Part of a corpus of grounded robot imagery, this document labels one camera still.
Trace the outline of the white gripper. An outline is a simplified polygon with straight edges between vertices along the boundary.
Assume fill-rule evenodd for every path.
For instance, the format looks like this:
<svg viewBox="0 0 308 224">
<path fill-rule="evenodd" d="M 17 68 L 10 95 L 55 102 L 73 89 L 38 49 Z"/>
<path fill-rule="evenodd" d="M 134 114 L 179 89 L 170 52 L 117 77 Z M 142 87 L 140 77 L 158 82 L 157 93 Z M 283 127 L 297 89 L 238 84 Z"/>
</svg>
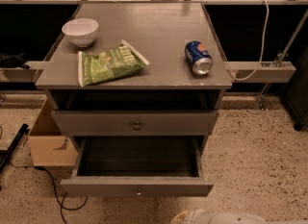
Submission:
<svg viewBox="0 0 308 224">
<path fill-rule="evenodd" d="M 208 224 L 208 213 L 202 209 L 182 211 L 175 215 L 170 224 Z"/>
</svg>

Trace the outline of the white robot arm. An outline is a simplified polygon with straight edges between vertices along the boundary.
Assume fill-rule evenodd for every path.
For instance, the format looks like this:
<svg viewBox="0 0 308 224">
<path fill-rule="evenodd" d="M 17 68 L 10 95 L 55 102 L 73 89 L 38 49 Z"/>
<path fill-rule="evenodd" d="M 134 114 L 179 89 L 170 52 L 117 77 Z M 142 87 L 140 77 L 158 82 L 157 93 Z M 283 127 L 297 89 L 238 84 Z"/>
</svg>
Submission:
<svg viewBox="0 0 308 224">
<path fill-rule="evenodd" d="M 207 212 L 194 209 L 178 213 L 170 224 L 308 224 L 308 221 L 267 221 L 260 215 L 246 212 Z"/>
</svg>

